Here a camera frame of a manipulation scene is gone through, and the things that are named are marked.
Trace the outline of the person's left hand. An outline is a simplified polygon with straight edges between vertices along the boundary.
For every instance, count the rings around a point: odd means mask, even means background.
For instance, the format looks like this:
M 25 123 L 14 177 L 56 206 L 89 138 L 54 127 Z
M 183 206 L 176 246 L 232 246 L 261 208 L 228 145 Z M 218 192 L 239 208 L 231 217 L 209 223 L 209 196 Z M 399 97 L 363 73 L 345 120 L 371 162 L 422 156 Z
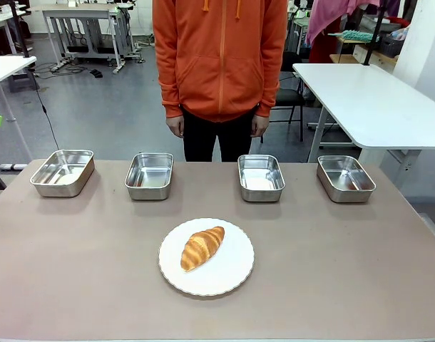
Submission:
M 252 138 L 262 137 L 266 129 L 268 128 L 269 124 L 270 124 L 270 119 L 268 117 L 255 115 L 252 119 L 251 137 Z

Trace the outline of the person's right hand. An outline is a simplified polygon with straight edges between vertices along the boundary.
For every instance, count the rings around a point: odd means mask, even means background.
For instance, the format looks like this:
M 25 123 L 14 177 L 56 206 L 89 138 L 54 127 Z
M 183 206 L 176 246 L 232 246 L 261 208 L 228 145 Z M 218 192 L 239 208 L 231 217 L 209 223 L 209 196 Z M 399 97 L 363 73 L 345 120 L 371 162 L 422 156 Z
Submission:
M 184 117 L 177 116 L 174 118 L 166 118 L 166 125 L 170 129 L 171 133 L 178 138 L 183 138 L 184 134 Z

